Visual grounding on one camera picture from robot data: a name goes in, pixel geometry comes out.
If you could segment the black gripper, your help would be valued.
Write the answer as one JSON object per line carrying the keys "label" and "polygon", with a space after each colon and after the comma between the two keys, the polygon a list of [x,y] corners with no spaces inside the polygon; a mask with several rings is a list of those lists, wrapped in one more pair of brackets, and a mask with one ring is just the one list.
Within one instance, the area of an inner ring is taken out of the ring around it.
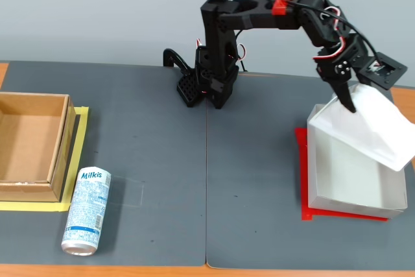
{"label": "black gripper", "polygon": [[357,110],[351,99],[348,80],[351,78],[351,70],[368,56],[368,49],[358,34],[350,34],[342,39],[342,43],[339,52],[328,57],[318,56],[314,61],[320,78],[331,86],[340,103],[351,113],[355,113]]}

